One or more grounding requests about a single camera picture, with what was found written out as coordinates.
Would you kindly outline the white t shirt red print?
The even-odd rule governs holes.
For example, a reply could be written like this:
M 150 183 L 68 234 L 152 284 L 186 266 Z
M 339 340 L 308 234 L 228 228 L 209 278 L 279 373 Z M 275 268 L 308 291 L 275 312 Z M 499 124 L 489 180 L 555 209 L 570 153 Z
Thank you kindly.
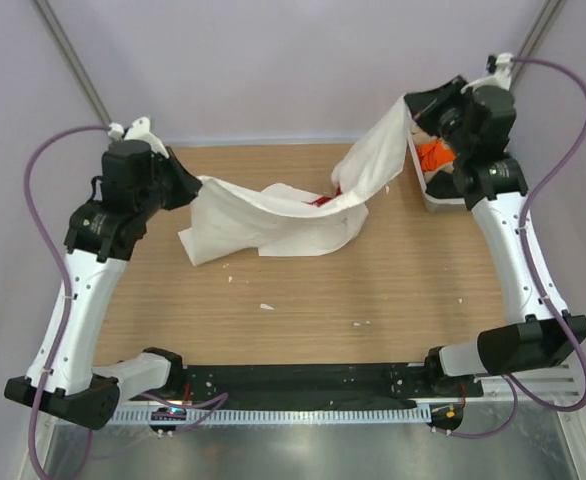
M 367 201 L 402 172 L 410 137 L 404 99 L 387 111 L 335 165 L 333 194 L 275 183 L 262 191 L 204 176 L 179 239 L 195 266 L 245 249 L 265 257 L 322 256 L 357 237 Z

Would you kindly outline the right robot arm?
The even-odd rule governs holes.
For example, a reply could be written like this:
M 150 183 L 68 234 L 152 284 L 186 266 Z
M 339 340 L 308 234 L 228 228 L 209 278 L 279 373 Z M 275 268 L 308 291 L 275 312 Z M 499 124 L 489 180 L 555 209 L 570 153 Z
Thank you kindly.
M 494 81 L 471 86 L 456 77 L 404 101 L 417 126 L 455 155 L 453 183 L 487 241 L 505 305 L 504 326 L 431 349 L 425 359 L 431 377 L 442 382 L 560 365 L 586 338 L 586 317 L 571 314 L 555 288 L 523 210 L 528 186 L 507 151 L 513 95 Z

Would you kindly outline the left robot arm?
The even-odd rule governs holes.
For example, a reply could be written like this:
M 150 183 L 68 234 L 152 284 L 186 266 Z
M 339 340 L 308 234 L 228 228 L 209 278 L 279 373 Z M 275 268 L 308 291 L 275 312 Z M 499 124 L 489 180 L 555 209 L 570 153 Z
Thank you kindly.
M 147 391 L 175 393 L 182 358 L 149 347 L 109 367 L 93 364 L 115 287 L 147 223 L 160 210 L 190 204 L 202 184 L 159 140 L 120 140 L 101 160 L 93 193 L 70 217 L 64 277 L 45 338 L 27 373 L 7 381 L 8 400 L 90 430 L 103 428 L 119 403 Z

